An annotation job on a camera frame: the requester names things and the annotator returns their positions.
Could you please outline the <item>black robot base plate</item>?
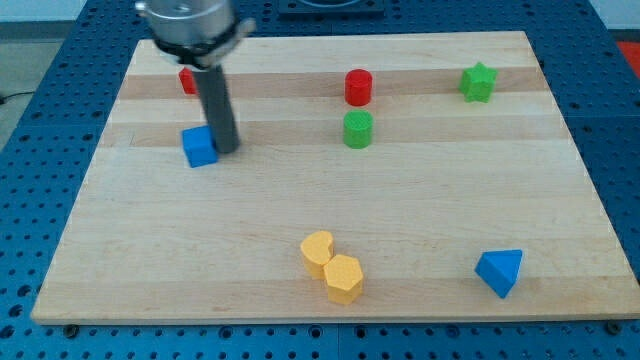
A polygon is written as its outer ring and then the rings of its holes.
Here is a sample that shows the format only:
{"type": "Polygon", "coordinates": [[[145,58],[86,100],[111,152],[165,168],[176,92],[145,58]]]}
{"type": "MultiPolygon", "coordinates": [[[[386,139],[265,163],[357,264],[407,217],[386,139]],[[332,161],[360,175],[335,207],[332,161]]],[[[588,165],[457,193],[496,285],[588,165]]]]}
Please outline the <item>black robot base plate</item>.
{"type": "Polygon", "coordinates": [[[277,0],[280,15],[379,15],[384,0],[277,0]]]}

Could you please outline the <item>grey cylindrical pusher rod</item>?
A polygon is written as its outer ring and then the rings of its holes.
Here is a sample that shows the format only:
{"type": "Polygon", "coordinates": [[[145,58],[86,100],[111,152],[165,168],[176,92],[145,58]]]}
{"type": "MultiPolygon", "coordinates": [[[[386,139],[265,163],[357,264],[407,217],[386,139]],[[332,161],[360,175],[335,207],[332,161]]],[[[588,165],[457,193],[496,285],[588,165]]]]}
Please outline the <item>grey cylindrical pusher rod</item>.
{"type": "Polygon", "coordinates": [[[214,148],[222,154],[235,152],[240,138],[222,66],[196,71],[194,79],[214,148]]]}

